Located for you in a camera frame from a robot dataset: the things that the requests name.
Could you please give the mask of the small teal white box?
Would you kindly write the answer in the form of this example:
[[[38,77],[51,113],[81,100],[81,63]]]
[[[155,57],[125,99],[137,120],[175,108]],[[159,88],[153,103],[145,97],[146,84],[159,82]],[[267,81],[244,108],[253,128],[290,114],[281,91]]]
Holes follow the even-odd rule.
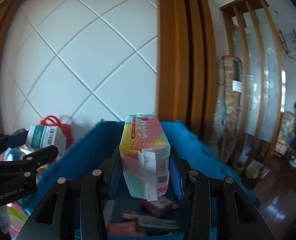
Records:
[[[33,150],[54,145],[58,148],[58,155],[64,157],[66,137],[58,126],[30,126],[25,145]]]

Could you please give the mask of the pastel sanitary pad pack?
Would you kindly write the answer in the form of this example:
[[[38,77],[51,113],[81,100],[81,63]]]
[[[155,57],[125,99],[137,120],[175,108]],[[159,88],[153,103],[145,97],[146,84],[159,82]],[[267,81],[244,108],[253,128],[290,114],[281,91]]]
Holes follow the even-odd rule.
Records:
[[[132,197],[151,202],[166,193],[171,146],[157,116],[127,116],[119,151],[123,176]]]

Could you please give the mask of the wooden slat partition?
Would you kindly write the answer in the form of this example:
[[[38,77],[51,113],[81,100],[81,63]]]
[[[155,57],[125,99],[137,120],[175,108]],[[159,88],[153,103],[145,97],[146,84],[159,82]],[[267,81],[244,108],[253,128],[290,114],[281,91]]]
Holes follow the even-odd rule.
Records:
[[[277,29],[265,0],[235,0],[221,7],[228,56],[235,68],[237,135],[234,156],[267,164],[283,112],[283,64]]]

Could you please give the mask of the blue storage bin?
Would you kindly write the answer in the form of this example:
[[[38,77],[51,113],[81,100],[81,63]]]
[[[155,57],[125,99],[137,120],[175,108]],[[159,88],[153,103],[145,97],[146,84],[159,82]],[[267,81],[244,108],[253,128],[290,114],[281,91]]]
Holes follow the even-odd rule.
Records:
[[[32,213],[60,177],[76,180],[100,168],[105,160],[112,157],[115,150],[119,150],[123,127],[124,123],[117,121],[102,121],[96,124],[92,130],[83,135],[66,151],[63,158],[52,164],[43,173],[37,184],[37,192],[22,202],[23,208]],[[241,185],[239,177],[228,166],[221,163],[213,152],[183,124],[178,121],[162,122],[162,128],[170,143],[171,154],[175,153],[179,158],[186,160],[191,168],[202,172],[209,178],[223,180],[227,176],[233,177],[258,209],[258,197],[245,189]],[[126,209],[134,206],[134,198],[130,196],[122,170],[121,162],[121,177],[117,192],[112,199],[116,199],[119,209]],[[157,232],[156,239],[183,239],[185,209],[179,203],[172,181],[169,195],[178,201],[179,209],[175,216],[168,220],[169,229],[164,229],[163,223],[153,223],[154,230]],[[144,239],[142,232],[129,232],[125,223],[105,224],[105,226],[108,234],[107,239]],[[211,220],[210,235],[210,239],[216,239],[216,220],[214,218]],[[76,224],[75,227],[75,239],[81,239],[79,224]]]

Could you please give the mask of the rolled patterned mat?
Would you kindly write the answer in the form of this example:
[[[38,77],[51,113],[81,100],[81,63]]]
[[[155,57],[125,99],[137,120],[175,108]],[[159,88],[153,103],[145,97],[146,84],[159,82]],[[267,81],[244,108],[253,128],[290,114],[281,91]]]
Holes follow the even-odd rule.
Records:
[[[216,107],[210,148],[223,163],[232,157],[237,137],[237,123],[242,92],[242,62],[232,55],[218,61]]]

